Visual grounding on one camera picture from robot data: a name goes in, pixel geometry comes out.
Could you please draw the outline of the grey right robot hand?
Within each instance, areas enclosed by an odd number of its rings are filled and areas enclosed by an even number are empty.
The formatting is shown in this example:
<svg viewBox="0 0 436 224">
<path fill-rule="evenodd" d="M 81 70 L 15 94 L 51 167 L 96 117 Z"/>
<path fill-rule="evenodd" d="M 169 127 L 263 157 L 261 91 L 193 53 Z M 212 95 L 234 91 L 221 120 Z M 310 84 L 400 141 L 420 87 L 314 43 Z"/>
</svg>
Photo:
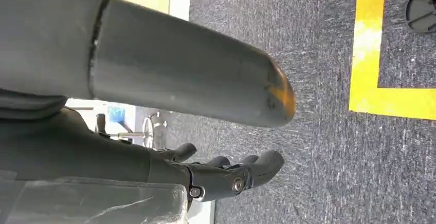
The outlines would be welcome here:
<svg viewBox="0 0 436 224">
<path fill-rule="evenodd" d="M 152 150 L 89 130 L 66 107 L 99 99 L 258 127 L 296 111 L 285 73 L 264 51 L 124 0 L 1 0 L 1 171 L 180 184 L 200 201 L 268 183 L 277 151 L 231 165 L 187 164 L 196 149 Z"/>
</svg>

